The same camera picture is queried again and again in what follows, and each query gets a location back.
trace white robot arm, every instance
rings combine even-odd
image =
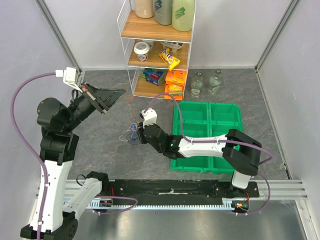
[[[257,149],[240,146],[239,151],[227,140],[244,142],[262,147],[261,143],[236,129],[230,129],[228,134],[214,137],[183,137],[168,135],[157,124],[157,113],[152,108],[142,111],[143,123],[138,129],[142,144],[152,145],[159,153],[170,159],[190,158],[194,156],[210,156],[224,158],[235,171],[231,184],[239,189],[246,189],[251,176],[258,174],[261,152]]]

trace green tray compartment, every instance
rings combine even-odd
[[[237,129],[243,132],[241,111],[236,104],[181,101],[179,106],[186,136],[194,138],[215,137],[227,134],[229,129]],[[177,106],[174,107],[173,111],[172,133],[181,135]],[[211,156],[172,159],[170,169],[181,172],[198,172],[200,174],[206,172],[232,174],[234,172],[234,168],[224,158]]]

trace plastic bottle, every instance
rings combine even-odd
[[[194,24],[195,0],[173,0],[172,27],[187,32]]]
[[[201,72],[197,72],[196,76],[192,79],[191,82],[191,95],[194,97],[199,97],[201,90],[202,90],[202,86],[203,86],[203,78],[202,78],[202,73]]]
[[[215,94],[218,92],[219,88],[224,85],[223,77],[221,76],[221,71],[219,69],[215,70],[215,73],[211,75],[209,79],[209,94]]]
[[[134,11],[139,18],[152,18],[154,16],[153,0],[134,0]]]
[[[172,1],[154,0],[154,17],[158,24],[170,25],[172,23]]]

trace cup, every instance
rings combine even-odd
[[[134,52],[141,62],[148,60],[149,45],[146,42],[140,41],[134,45]]]

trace green bottle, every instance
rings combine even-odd
[[[195,15],[195,0],[173,0],[172,27],[181,32],[192,29]]]

